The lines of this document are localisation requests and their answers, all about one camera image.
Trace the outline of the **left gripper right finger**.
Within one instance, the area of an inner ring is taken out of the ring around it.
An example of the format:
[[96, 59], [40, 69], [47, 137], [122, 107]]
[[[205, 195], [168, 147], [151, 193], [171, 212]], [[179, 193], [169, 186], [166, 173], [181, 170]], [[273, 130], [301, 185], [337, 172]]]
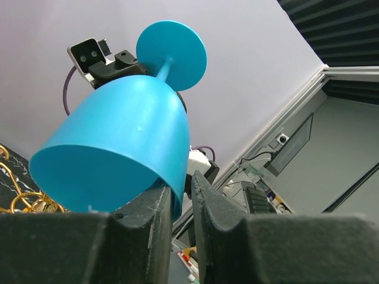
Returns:
[[378, 226], [361, 215], [250, 214], [196, 172], [201, 283], [377, 283]]

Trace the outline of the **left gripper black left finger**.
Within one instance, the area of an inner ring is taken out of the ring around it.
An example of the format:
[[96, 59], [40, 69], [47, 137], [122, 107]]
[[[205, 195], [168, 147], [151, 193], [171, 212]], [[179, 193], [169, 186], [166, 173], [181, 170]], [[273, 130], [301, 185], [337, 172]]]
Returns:
[[167, 283], [171, 231], [167, 186], [113, 214], [3, 214], [1, 282]]

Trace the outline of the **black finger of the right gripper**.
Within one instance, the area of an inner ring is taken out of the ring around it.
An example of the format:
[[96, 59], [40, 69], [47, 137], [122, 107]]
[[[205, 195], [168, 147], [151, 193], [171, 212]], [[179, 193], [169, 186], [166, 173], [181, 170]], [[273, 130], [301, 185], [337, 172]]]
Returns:
[[98, 62], [89, 67], [92, 86], [103, 86], [110, 81], [133, 75], [147, 75], [147, 69], [130, 52], [124, 50], [115, 55], [111, 63]]

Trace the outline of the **blue wine glass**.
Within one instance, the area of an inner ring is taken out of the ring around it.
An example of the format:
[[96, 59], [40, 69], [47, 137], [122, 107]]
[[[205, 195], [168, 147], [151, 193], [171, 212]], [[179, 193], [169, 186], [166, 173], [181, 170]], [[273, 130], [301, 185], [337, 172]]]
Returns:
[[30, 159], [35, 184], [72, 212], [113, 212], [162, 180], [181, 216], [190, 128], [178, 92], [202, 79], [207, 51], [192, 28], [164, 20], [144, 29], [136, 55], [147, 75], [93, 91]]

